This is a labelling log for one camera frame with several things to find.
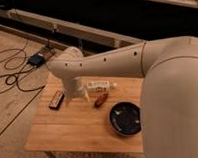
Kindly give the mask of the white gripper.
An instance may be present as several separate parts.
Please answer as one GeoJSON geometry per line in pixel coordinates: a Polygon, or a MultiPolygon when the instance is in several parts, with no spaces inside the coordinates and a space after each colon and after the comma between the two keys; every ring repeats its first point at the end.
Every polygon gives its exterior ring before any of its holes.
{"type": "Polygon", "coordinates": [[[87,89],[81,78],[67,78],[63,81],[63,86],[66,105],[69,105],[72,99],[76,98],[82,98],[88,103],[91,103],[87,89]]]}

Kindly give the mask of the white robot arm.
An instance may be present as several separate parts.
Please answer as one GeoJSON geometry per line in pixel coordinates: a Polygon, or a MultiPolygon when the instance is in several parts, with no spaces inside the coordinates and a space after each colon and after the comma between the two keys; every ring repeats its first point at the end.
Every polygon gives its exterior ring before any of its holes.
{"type": "Polygon", "coordinates": [[[198,158],[198,37],[156,39],[87,57],[69,47],[49,68],[68,100],[87,94],[83,76],[140,78],[145,158],[198,158]]]}

